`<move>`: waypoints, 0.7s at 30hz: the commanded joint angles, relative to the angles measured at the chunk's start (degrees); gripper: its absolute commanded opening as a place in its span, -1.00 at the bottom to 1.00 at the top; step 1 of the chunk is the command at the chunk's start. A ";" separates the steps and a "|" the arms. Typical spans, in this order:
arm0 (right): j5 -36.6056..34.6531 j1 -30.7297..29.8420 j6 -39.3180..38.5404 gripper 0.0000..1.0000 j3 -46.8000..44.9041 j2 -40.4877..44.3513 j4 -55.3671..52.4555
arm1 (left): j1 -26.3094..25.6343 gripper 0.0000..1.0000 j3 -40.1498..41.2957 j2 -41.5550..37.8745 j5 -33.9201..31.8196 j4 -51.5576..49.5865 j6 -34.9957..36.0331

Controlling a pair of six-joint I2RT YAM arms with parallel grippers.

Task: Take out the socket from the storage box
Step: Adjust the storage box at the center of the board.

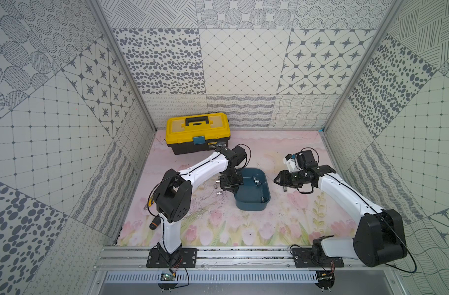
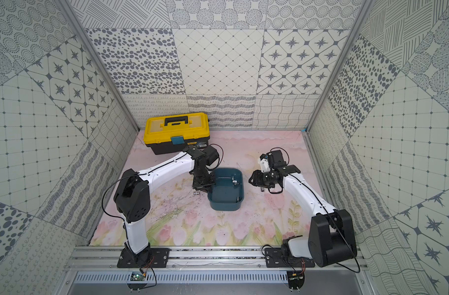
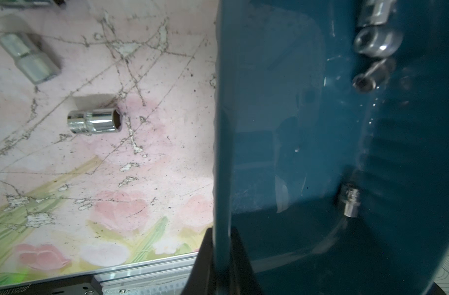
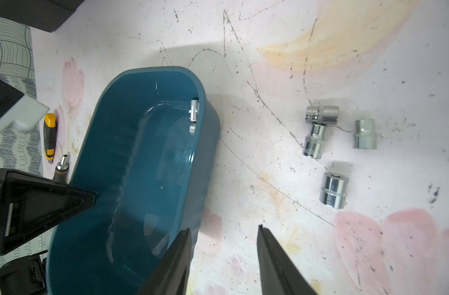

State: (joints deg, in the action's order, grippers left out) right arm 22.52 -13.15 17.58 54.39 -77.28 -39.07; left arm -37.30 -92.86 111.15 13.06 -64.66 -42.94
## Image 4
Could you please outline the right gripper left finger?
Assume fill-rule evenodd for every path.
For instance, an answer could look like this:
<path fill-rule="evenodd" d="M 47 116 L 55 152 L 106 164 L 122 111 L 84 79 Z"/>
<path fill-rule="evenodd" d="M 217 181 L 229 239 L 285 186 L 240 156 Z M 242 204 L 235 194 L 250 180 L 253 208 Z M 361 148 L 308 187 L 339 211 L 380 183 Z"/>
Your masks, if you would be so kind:
<path fill-rule="evenodd" d="M 137 295 L 185 295 L 191 265 L 191 231 L 179 232 Z"/>

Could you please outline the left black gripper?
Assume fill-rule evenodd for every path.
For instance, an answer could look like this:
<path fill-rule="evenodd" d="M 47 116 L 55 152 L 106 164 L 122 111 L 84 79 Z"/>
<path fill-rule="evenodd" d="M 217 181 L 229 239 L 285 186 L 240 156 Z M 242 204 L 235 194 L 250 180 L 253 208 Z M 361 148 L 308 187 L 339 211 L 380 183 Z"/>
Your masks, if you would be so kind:
<path fill-rule="evenodd" d="M 91 208 L 97 193 L 0 168 L 0 256 Z"/>

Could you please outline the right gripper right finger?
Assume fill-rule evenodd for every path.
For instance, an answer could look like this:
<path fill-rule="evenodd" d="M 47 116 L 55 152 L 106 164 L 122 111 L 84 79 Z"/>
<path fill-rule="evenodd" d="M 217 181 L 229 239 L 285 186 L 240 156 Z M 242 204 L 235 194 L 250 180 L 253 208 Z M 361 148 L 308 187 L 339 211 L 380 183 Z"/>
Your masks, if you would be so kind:
<path fill-rule="evenodd" d="M 268 228 L 259 226 L 256 244 L 264 295 L 317 294 Z"/>

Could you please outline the large chrome socket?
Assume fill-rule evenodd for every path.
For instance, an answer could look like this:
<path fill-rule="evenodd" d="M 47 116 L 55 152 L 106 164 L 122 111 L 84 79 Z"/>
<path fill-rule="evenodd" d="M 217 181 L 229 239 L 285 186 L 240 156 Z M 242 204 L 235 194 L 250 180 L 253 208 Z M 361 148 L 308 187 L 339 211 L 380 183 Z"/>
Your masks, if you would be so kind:
<path fill-rule="evenodd" d="M 323 177 L 320 201 L 335 209 L 343 209 L 346 205 L 349 178 L 342 174 L 326 172 Z"/>

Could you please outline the teal plastic storage tray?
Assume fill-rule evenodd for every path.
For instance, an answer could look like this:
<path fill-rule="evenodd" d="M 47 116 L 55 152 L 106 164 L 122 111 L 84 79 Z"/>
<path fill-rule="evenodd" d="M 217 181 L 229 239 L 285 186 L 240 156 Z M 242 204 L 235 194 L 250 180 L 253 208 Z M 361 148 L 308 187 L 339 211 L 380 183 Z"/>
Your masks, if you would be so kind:
<path fill-rule="evenodd" d="M 96 191 L 96 203 L 55 229 L 48 292 L 133 295 L 180 231 L 190 229 L 196 243 L 219 134 L 218 114 L 192 71 L 118 75 L 98 100 L 70 179 Z"/>

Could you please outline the small chrome socket gripped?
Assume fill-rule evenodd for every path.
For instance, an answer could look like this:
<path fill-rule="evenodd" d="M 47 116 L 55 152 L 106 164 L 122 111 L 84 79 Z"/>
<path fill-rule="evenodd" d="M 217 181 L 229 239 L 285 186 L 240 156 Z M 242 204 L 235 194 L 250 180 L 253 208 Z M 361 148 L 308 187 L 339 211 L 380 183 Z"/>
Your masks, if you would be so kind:
<path fill-rule="evenodd" d="M 310 134 L 306 137 L 303 155 L 312 159 L 320 159 L 325 142 L 326 125 L 312 124 Z"/>

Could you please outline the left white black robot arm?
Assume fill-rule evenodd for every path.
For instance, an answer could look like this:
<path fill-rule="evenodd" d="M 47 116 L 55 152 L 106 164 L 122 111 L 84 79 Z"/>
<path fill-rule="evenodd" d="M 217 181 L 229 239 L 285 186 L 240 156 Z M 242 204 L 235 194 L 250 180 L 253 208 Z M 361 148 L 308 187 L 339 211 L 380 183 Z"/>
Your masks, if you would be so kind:
<path fill-rule="evenodd" d="M 0 168 L 0 257 L 91 208 L 96 192 L 15 169 Z M 0 268 L 3 295 L 45 295 L 41 253 L 16 258 Z"/>

